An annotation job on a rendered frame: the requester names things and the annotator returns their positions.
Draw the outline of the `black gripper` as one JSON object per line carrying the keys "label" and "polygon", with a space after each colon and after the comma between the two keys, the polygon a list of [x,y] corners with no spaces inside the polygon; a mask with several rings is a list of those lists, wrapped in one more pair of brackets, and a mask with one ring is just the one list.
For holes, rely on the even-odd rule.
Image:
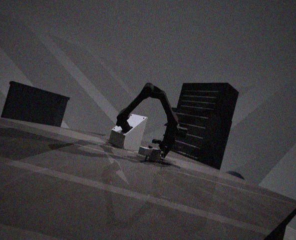
{"label": "black gripper", "polygon": [[[159,144],[160,150],[162,150],[162,152],[164,152],[164,154],[161,153],[161,157],[165,158],[165,156],[167,155],[167,153],[170,150],[175,150],[175,151],[179,151],[179,152],[181,151],[180,146],[172,145],[172,139],[174,138],[173,135],[165,133],[163,136],[164,136],[164,138],[162,141],[159,139],[152,140],[152,143]],[[167,148],[165,146],[167,146]]]}

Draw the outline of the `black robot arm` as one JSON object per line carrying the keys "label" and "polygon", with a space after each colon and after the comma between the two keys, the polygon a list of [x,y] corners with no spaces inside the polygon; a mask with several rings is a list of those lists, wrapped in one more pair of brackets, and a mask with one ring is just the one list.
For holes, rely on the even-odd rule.
{"label": "black robot arm", "polygon": [[147,83],[142,89],[141,93],[133,100],[133,102],[123,110],[117,116],[116,125],[121,126],[122,132],[127,133],[133,127],[131,127],[128,123],[128,119],[131,116],[131,112],[146,98],[151,97],[155,99],[159,99],[164,108],[164,111],[167,115],[167,123],[164,124],[166,127],[165,133],[185,138],[187,134],[187,128],[180,127],[178,122],[178,117],[172,111],[166,93],[163,90],[160,90],[158,87],[154,86],[152,83]]}

